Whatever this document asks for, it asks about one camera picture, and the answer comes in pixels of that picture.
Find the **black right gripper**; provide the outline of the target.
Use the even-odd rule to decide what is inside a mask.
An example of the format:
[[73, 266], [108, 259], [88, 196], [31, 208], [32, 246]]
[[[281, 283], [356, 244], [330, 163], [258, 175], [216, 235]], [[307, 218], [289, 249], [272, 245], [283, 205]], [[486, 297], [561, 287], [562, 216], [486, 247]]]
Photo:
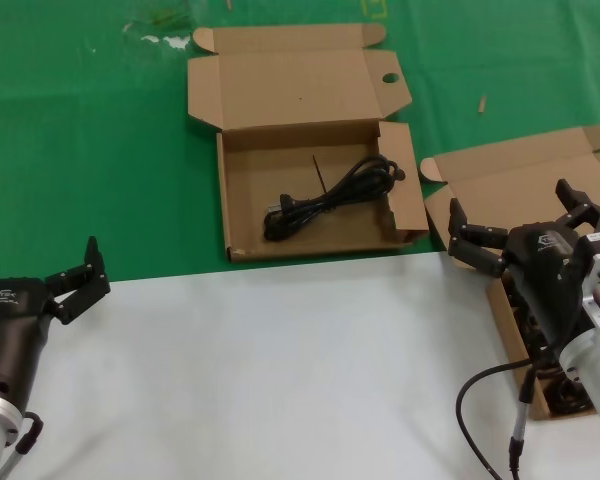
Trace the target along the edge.
[[[560, 179], [556, 196], [566, 213], [557, 223], [506, 229], [471, 224], [457, 198], [450, 201], [448, 254], [480, 273], [500, 278], [507, 269], [517, 292], [534, 316], [549, 346], [563, 349], [580, 329], [581, 270], [572, 256], [582, 224], [600, 232], [600, 206]], [[502, 251], [502, 256], [492, 252]]]

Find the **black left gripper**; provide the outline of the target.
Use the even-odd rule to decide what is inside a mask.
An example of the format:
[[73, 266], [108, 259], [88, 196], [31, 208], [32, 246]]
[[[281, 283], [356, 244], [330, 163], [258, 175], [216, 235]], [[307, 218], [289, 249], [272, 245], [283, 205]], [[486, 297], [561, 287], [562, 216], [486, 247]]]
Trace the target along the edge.
[[44, 282], [0, 279], [0, 398], [30, 398], [52, 316], [68, 325], [110, 292], [95, 236], [87, 241], [82, 265], [51, 275]]

